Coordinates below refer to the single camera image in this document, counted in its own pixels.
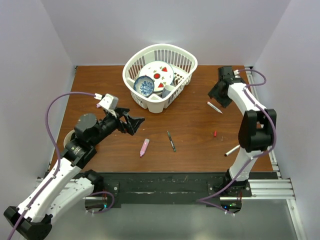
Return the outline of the white red marker pen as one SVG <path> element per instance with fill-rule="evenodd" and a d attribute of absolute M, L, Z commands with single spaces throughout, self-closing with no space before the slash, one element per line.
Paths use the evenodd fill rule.
<path fill-rule="evenodd" d="M 218 108 L 216 107 L 215 105 L 213 105 L 211 102 L 207 102 L 207 105 L 210 106 L 211 108 L 213 108 L 215 111 L 217 111 L 218 113 L 220 114 L 223 114 L 223 112 Z"/>

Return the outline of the green fineliner pen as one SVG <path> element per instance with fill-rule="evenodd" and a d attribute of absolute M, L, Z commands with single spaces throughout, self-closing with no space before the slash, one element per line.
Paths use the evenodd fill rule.
<path fill-rule="evenodd" d="M 171 147 L 172 147 L 173 151 L 176 152 L 177 150 L 176 150 L 175 144 L 174 144 L 174 142 L 173 142 L 171 133 L 170 133 L 169 131 L 167 131 L 167 135 L 168 135 L 169 142 L 170 142 L 170 144 L 171 144 Z"/>

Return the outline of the white black marker pen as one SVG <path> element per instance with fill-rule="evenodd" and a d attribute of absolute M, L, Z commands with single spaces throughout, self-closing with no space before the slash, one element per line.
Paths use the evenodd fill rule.
<path fill-rule="evenodd" d="M 238 150 L 240 148 L 240 145 L 237 145 L 235 147 L 233 147 L 232 149 L 230 149 L 229 151 L 227 151 L 224 156 L 227 157 L 229 156 L 230 154 L 234 153 L 236 150 Z"/>

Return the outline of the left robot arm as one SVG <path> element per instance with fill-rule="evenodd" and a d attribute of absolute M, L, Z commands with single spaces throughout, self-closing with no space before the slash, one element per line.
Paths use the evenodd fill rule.
<path fill-rule="evenodd" d="M 93 113 L 82 115 L 69 141 L 49 174 L 34 192 L 18 206 L 9 206 L 4 217 L 27 240 L 43 240 L 53 224 L 71 207 L 87 196 L 99 196 L 104 179 L 93 170 L 86 171 L 68 189 L 65 186 L 94 157 L 96 145 L 118 130 L 134 135 L 144 122 L 143 117 L 131 117 L 128 108 L 117 107 L 98 120 Z"/>

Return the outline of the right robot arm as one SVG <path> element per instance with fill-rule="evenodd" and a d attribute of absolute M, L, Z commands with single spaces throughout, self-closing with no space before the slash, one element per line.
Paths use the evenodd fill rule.
<path fill-rule="evenodd" d="M 250 92 L 250 87 L 262 86 L 263 82 L 247 84 L 240 76 L 245 69 L 233 70 L 231 66 L 218 68 L 218 81 L 208 93 L 223 108 L 234 102 L 242 114 L 242 122 L 238 132 L 240 146 L 233 165 L 225 173 L 223 183 L 217 192 L 210 197 L 216 197 L 223 192 L 230 197 L 235 196 L 241 187 L 245 187 L 249 174 L 256 160 L 273 150 L 277 141 L 277 113 L 261 104 Z"/>

